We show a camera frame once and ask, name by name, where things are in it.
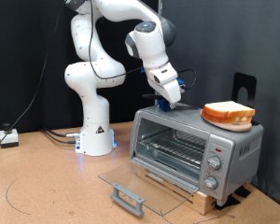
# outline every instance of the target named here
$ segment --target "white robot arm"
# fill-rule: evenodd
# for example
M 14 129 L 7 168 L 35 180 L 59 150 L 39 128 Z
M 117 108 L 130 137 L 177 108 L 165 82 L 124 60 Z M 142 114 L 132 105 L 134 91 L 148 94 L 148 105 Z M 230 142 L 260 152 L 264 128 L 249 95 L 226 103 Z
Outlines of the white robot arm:
M 104 51 L 92 24 L 103 16 L 111 21 L 144 21 L 127 35 L 125 44 L 131 56 L 143 60 L 149 85 L 172 104 L 180 100 L 180 89 L 165 46 L 174 42 L 175 28 L 138 0 L 65 0 L 65 3 L 78 12 L 71 23 L 77 55 L 83 61 L 91 61 L 71 64 L 64 74 L 67 85 L 80 95 L 83 104 L 84 124 L 76 152 L 100 156 L 112 151 L 112 131 L 109 103 L 97 95 L 96 89 L 121 85 L 125 69 Z

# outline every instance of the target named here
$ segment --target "wire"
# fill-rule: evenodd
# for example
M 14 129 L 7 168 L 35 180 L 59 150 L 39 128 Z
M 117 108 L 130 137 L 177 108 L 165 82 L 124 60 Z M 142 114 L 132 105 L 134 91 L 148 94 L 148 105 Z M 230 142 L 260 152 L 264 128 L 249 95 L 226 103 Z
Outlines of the wire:
M 44 133 L 46 133 L 50 138 L 54 139 L 54 140 L 57 141 L 57 142 L 65 143 L 65 144 L 75 144 L 75 143 L 76 143 L 76 141 L 68 141 L 68 142 L 61 141 L 61 140 L 59 140 L 59 139 L 57 139 L 57 138 L 54 138 L 52 135 L 50 135 L 49 133 L 47 133 L 47 131 L 45 131 L 45 130 L 41 130 L 41 131 L 43 131 Z
M 191 69 L 191 68 L 179 71 L 177 73 L 180 74 L 180 73 L 184 73 L 184 72 L 188 72 L 188 71 L 192 71 L 195 74 L 195 79 L 194 79 L 194 81 L 193 81 L 193 83 L 192 83 L 192 85 L 190 87 L 185 87 L 185 86 L 181 86 L 180 87 L 181 89 L 183 89 L 185 91 L 188 91 L 188 90 L 192 89 L 192 87 L 196 84 L 197 77 L 198 77 L 196 71 L 194 69 Z
M 129 72 L 126 72 L 126 73 L 123 73 L 123 74 L 114 76 L 114 77 L 100 77 L 99 75 L 97 75 L 97 73 L 96 73 L 96 71 L 94 70 L 93 65 L 92 65 L 92 63 L 91 63 L 91 42 L 92 42 L 92 38 L 93 38 L 93 6 L 92 6 L 92 1 L 90 1 L 90 2 L 91 2 L 91 41 L 90 41 L 90 47 L 89 47 L 89 57 L 90 57 L 91 68 L 92 68 L 94 74 L 95 74 L 98 78 L 103 79 L 103 80 L 106 80 L 106 79 L 113 79 L 113 78 L 115 78 L 115 77 L 122 77 L 122 76 L 125 76 L 125 75 L 127 75 L 127 74 L 129 74 L 129 73 L 131 73 L 131 72 L 134 72 L 134 71 L 138 70 L 138 69 L 141 69 L 142 66 L 141 66 L 141 67 L 138 67 L 138 68 L 135 68 L 135 69 L 133 69 L 133 70 L 131 70 L 131 71 L 129 71 Z
M 8 133 L 13 129 L 13 127 L 19 122 L 19 120 L 26 114 L 26 112 L 30 109 L 31 105 L 33 104 L 33 102 L 35 101 L 35 98 L 37 96 L 37 93 L 39 91 L 39 87 L 40 87 L 40 84 L 41 84 L 41 80 L 43 79 L 43 76 L 45 74 L 45 68 L 46 68 L 46 65 L 47 65 L 47 59 L 48 59 L 48 56 L 49 56 L 49 53 L 50 53 L 50 50 L 51 50 L 51 47 L 52 47 L 52 43 L 53 43 L 53 40 L 54 40 L 54 36 L 56 34 L 56 30 L 57 30 L 57 25 L 58 25 L 58 21 L 59 21 L 59 18 L 60 18 L 60 15 L 61 15 L 61 12 L 63 10 L 63 7 L 64 7 L 64 4 L 62 5 L 62 7 L 60 8 L 60 11 L 58 13 L 58 17 L 57 17 L 57 20 L 56 20 L 56 24 L 55 24 L 55 28 L 54 28 L 54 33 L 53 33 L 53 37 L 51 39 L 51 42 L 50 42 L 50 45 L 49 45 L 49 50 L 48 50 L 48 53 L 46 55 L 46 58 L 45 58 L 45 63 L 44 63 L 44 66 L 43 66 L 43 70 L 42 70 L 42 74 L 41 74 L 41 77 L 38 81 L 38 85 L 37 85 L 37 88 L 36 88 L 36 91 L 35 91 L 35 95 L 34 95 L 34 98 L 32 99 L 31 103 L 28 105 L 28 107 L 25 109 L 25 111 L 19 116 L 19 118 L 13 123 L 13 125 L 10 127 L 10 129 L 8 130 Z M 7 137 L 7 133 L 6 135 L 1 139 L 0 141 L 0 145 L 2 143 L 2 141 Z
M 54 131 L 51 131 L 50 129 L 45 128 L 45 127 L 43 127 L 40 131 L 47 131 L 47 132 L 52 133 L 52 134 L 54 134 L 54 135 L 56 135 L 58 137 L 66 137 L 66 134 L 55 133 Z

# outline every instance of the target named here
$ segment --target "warning label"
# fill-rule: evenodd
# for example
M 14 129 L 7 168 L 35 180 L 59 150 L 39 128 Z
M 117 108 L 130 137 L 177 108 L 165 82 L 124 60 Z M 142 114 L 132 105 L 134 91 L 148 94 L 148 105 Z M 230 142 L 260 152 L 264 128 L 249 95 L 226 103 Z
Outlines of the warning label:
M 105 131 L 104 131 L 104 129 L 102 128 L 102 126 L 100 126 L 98 129 L 97 129 L 97 131 L 96 131 L 96 133 L 104 133 Z

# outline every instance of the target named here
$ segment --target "logo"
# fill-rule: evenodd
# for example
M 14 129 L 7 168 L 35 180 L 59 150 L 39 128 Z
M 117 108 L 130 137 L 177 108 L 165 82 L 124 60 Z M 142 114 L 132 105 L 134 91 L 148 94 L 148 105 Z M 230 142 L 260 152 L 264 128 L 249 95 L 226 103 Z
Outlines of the logo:
M 97 131 L 96 131 L 96 133 L 104 133 L 105 131 L 104 131 L 104 129 L 102 128 L 102 126 L 100 126 L 98 129 L 97 129 Z
M 244 154 L 246 154 L 248 151 L 250 151 L 250 143 L 241 148 L 240 157 L 243 156 Z

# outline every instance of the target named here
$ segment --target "oven rack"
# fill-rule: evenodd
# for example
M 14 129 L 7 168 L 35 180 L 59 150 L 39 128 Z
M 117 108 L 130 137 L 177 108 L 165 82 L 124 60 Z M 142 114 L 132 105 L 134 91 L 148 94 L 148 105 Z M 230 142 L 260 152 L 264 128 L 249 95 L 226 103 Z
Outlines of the oven rack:
M 206 140 L 173 129 L 142 139 L 139 144 L 201 169 Z

